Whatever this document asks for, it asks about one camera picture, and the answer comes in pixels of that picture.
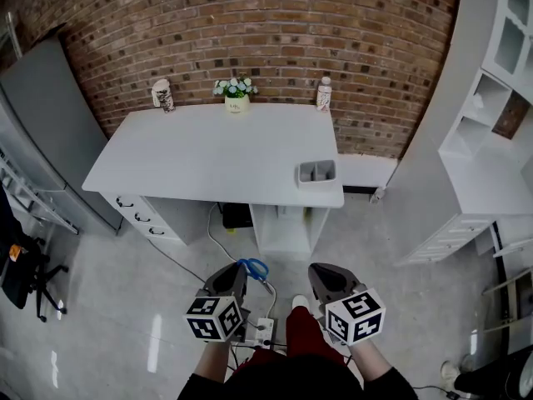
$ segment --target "red pants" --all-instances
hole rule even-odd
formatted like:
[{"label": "red pants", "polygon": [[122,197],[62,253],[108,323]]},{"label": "red pants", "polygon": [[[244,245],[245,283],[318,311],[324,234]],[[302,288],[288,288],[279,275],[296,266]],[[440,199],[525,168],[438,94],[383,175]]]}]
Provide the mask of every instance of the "red pants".
[{"label": "red pants", "polygon": [[305,307],[296,307],[286,319],[286,356],[258,348],[250,360],[239,366],[236,372],[255,364],[278,363],[287,358],[313,354],[344,365],[344,357],[327,345],[318,321]]}]

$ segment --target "potted flower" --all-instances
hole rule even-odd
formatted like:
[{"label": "potted flower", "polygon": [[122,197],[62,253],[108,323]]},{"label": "potted flower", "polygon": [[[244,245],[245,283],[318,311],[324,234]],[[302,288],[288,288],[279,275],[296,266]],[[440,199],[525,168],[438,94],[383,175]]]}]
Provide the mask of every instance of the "potted flower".
[{"label": "potted flower", "polygon": [[216,80],[215,95],[224,95],[226,98],[226,110],[230,113],[242,113],[250,105],[251,93],[257,93],[257,87],[252,86],[252,80],[248,77],[232,78],[231,80]]}]

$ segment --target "white sneaker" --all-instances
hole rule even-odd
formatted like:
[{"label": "white sneaker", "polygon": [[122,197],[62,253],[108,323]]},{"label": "white sneaker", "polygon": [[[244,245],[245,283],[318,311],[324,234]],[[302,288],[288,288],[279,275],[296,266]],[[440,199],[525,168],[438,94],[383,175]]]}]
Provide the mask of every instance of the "white sneaker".
[{"label": "white sneaker", "polygon": [[309,311],[309,301],[307,301],[307,298],[303,295],[296,295],[292,299],[292,309],[296,307],[305,307],[307,308],[307,311]]},{"label": "white sneaker", "polygon": [[443,362],[441,366],[441,378],[446,391],[455,390],[454,382],[461,375],[459,368],[452,362]]}]

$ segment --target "scissors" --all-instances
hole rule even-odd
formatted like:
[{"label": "scissors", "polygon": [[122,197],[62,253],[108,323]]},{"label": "scissors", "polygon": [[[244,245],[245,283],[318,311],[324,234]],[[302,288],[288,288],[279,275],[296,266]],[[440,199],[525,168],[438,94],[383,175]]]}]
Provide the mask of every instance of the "scissors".
[{"label": "scissors", "polygon": [[250,259],[239,259],[237,261],[238,265],[244,265],[247,268],[247,274],[254,280],[259,281],[263,287],[272,295],[272,290],[267,283],[268,267],[264,262],[261,262],[259,259],[250,258]]}]

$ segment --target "gray refrigerator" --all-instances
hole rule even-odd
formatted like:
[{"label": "gray refrigerator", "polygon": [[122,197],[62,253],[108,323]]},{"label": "gray refrigerator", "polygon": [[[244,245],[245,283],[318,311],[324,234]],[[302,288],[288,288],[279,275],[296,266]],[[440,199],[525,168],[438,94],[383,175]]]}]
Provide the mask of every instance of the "gray refrigerator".
[{"label": "gray refrigerator", "polygon": [[56,37],[0,75],[0,150],[32,190],[73,226],[120,228],[122,216],[82,183],[107,139]]}]

